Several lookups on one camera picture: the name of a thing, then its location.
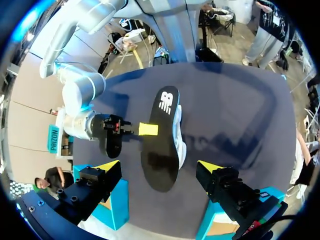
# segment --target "dark blue table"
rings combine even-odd
[[[104,114],[148,122],[158,90],[175,86],[182,105],[187,156],[167,193],[153,190],[141,166],[141,138],[122,144],[123,178],[129,182],[129,222],[180,238],[194,238],[208,198],[196,180],[198,160],[233,166],[251,188],[285,192],[295,161],[296,125],[286,81],[276,73],[226,63],[176,63],[128,72],[107,80],[94,102]],[[97,142],[74,140],[75,165],[110,162]]]

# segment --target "person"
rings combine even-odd
[[[58,189],[65,189],[74,183],[74,177],[69,172],[63,172],[61,167],[56,166],[45,172],[44,178],[36,177],[34,184],[38,189],[50,188],[54,193]]]
[[[288,19],[272,2],[273,0],[255,0],[256,6],[261,9],[259,27],[250,49],[242,59],[245,66],[264,52],[258,67],[265,69],[284,44],[289,29]]]
[[[320,84],[320,74],[316,74],[310,81],[307,83],[308,89]]]
[[[317,141],[309,142],[308,144],[308,150],[310,155],[310,161],[304,161],[302,163],[302,168],[299,173],[299,176],[297,179],[294,179],[295,183],[293,184],[293,181],[290,182],[294,186],[299,186],[299,190],[297,192],[296,198],[301,199],[308,186],[310,186],[314,171],[316,166],[319,164],[319,148],[320,148],[320,132],[317,132]]]
[[[290,184],[295,185],[296,181],[299,179],[299,176],[301,174],[301,171],[305,165],[308,166],[308,164],[311,161],[311,155],[309,152],[309,149],[307,147],[307,144],[302,137],[301,133],[296,130],[296,144],[295,144],[295,161],[294,161],[294,167],[290,179]]]

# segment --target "wall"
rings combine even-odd
[[[56,117],[49,111],[63,105],[63,86],[56,76],[41,79],[39,75],[42,57],[62,19],[59,11],[43,28],[14,82],[8,110],[7,141],[10,176],[20,183],[33,183],[35,177],[44,177],[51,167],[71,170],[70,163],[57,160],[47,150],[48,127],[56,122]],[[98,69],[109,49],[108,34],[106,28],[93,35],[78,29],[61,54],[63,61],[83,62]]]

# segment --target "bolt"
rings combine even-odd
[[[58,193],[59,198],[63,198],[66,196],[65,191],[61,188],[58,189],[56,192]]]
[[[30,213],[33,213],[35,210],[36,210],[36,209],[35,209],[34,206],[29,207],[29,212],[30,212]]]
[[[79,199],[77,196],[72,196],[70,200],[72,203],[76,203]]]

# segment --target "white sneaker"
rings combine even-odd
[[[307,189],[307,185],[300,184],[299,191],[296,195],[296,199],[301,199],[305,195],[306,189]]]
[[[179,158],[179,170],[182,168],[187,155],[187,145],[182,140],[182,134],[180,129],[181,118],[182,118],[182,107],[181,105],[178,105],[176,116],[174,117],[174,125],[175,125],[174,144],[175,144],[175,148]]]
[[[154,44],[156,41],[156,36],[155,35],[149,35],[148,36],[149,44]]]
[[[247,59],[242,59],[242,64],[244,65],[244,66],[249,66],[249,61],[247,60]]]

